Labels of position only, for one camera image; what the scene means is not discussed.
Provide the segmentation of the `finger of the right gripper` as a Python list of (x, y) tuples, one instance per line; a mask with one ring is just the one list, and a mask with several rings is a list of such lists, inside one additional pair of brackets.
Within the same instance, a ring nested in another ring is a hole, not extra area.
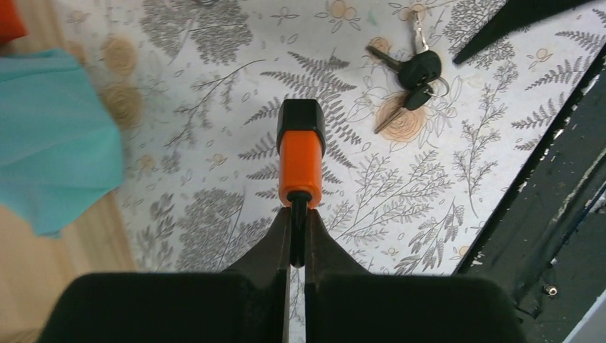
[(507, 1), (452, 61), (454, 64), (462, 64), (512, 31), (588, 3), (590, 0)]

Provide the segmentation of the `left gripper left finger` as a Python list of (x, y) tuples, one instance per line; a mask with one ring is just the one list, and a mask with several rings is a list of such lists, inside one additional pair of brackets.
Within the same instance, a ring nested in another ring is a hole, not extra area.
[(291, 214), (222, 272), (91, 273), (62, 293), (40, 342), (287, 342)]

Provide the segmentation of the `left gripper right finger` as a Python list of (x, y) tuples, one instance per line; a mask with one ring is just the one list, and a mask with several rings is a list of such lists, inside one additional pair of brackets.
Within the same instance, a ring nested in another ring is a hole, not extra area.
[(524, 342), (512, 301), (470, 277), (373, 274), (330, 237), (317, 210), (305, 227), (308, 342)]

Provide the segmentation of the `black key bunch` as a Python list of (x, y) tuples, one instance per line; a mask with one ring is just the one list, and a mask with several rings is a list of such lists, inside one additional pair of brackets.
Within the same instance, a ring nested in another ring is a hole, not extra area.
[(380, 51), (377, 47), (367, 46), (366, 50), (377, 57), (396, 74), (399, 85), (407, 92), (399, 108), (387, 116), (374, 129), (379, 134), (392, 122), (399, 119), (404, 111), (414, 111), (427, 103), (432, 97), (444, 97), (450, 93), (450, 85), (442, 77), (442, 60), (429, 48), (425, 38), (419, 12), (412, 10), (412, 28), (414, 29), (414, 56), (407, 61), (399, 61)]

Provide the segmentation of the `orange black padlock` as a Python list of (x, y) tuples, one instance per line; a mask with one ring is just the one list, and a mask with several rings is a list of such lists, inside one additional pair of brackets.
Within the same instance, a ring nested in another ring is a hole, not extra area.
[(315, 99), (286, 99), (277, 124), (278, 195), (290, 208), (290, 261), (304, 266), (307, 212), (322, 199), (322, 159), (326, 151), (325, 119)]

